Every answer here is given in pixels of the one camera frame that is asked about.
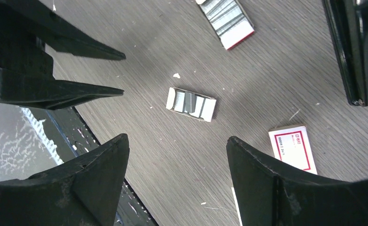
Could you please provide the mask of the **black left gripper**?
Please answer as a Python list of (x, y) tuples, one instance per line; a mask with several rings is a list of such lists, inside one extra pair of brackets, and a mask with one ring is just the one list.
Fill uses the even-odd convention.
[(45, 52), (45, 43), (79, 57), (126, 59), (39, 0), (0, 0), (0, 103), (60, 110), (124, 94), (122, 89), (50, 79), (53, 58)]

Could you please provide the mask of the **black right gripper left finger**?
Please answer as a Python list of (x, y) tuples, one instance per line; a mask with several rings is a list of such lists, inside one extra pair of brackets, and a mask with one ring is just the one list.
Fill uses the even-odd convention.
[(75, 201), (73, 175), (60, 166), (27, 179), (0, 182), (0, 226), (108, 226)]

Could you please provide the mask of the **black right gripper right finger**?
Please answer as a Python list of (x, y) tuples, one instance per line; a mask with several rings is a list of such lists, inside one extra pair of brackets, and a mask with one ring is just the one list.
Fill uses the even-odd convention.
[(245, 226), (368, 226), (368, 179), (345, 182), (305, 172), (236, 136), (227, 157)]

